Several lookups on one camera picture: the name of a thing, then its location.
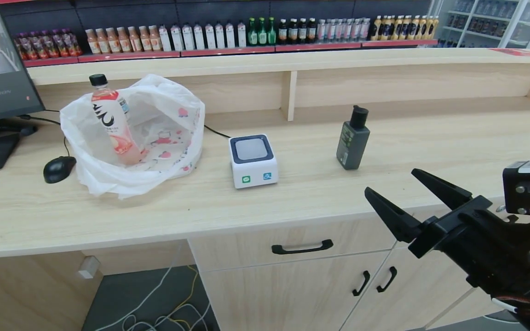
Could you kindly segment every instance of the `dark gray bottle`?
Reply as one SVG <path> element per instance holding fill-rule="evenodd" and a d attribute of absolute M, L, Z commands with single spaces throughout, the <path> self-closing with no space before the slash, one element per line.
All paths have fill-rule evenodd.
<path fill-rule="evenodd" d="M 367 109 L 354 105 L 351 121 L 343 123 L 337 147 L 337 159 L 345 170 L 359 168 L 369 139 L 369 129 L 365 126 L 368 113 Z"/>

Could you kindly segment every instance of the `floor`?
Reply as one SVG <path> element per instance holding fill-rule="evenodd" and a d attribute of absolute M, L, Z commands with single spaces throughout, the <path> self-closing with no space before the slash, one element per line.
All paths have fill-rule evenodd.
<path fill-rule="evenodd" d="M 144 297 L 158 285 L 167 269 L 151 270 L 148 272 L 137 272 L 105 276 L 97 295 L 91 304 L 89 314 L 83 325 L 82 331 L 96 331 L 97 329 L 116 322 L 128 312 L 136 308 Z M 166 276 L 163 284 L 149 297 L 149 299 L 137 310 L 135 316 L 137 322 L 147 322 L 154 324 L 158 316 L 173 311 L 192 292 L 191 283 L 195 276 L 194 270 L 187 266 L 173 268 Z M 193 295 L 189 300 L 196 309 L 203 314 L 208 307 L 208 297 L 204 291 L 200 277 L 198 276 L 193 287 Z M 492 317 L 509 320 L 510 314 L 502 312 L 492 315 Z M 185 321 L 189 325 L 194 324 L 199 316 L 192 308 L 186 306 L 176 312 L 172 319 Z M 215 322 L 212 309 L 208 311 L 204 320 L 209 331 L 219 331 Z M 181 331 L 181 327 L 175 325 L 176 322 L 165 321 L 157 327 L 158 331 Z M 178 322 L 183 326 L 183 330 L 189 328 L 184 322 Z M 122 321 L 104 329 L 104 331 L 128 330 L 134 324 L 132 319 L 122 329 Z M 139 326 L 136 331 L 147 331 L 149 327 Z M 200 322 L 193 328 L 193 331 L 205 331 L 204 325 Z M 454 325 L 447 325 L 433 331 L 526 331 L 521 325 L 513 325 L 502 322 L 495 322 L 486 318 L 477 318 Z"/>

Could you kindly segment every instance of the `white plastic bag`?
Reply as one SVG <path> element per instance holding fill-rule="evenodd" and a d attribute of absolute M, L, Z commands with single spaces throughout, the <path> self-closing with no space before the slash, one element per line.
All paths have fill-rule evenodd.
<path fill-rule="evenodd" d="M 128 123 L 134 141 L 149 153 L 139 164 L 120 164 L 95 117 L 91 93 L 86 94 L 60 114 L 61 128 L 77 159 L 79 182 L 95 196 L 111 192 L 124 199 L 189 174 L 202 153 L 204 103 L 187 88 L 157 75 L 118 91 L 130 106 Z"/>

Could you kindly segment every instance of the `white shelving unit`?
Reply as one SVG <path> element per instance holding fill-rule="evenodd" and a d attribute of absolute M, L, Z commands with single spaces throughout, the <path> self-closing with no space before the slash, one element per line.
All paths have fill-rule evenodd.
<path fill-rule="evenodd" d="M 530 0 L 435 0 L 429 15 L 439 15 L 438 46 L 530 48 Z"/>

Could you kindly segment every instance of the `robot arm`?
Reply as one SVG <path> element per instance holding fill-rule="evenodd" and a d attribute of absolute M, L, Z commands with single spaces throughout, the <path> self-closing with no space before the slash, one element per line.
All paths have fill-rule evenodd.
<path fill-rule="evenodd" d="M 530 330 L 530 224 L 517 216 L 502 220 L 488 210 L 485 197 L 463 190 L 423 170 L 412 175 L 451 212 L 419 222 L 369 187 L 365 197 L 399 241 L 418 258 L 435 249 L 467 273 L 467 282 L 502 303 Z M 513 163 L 502 173 L 506 210 L 530 215 L 530 161 Z"/>

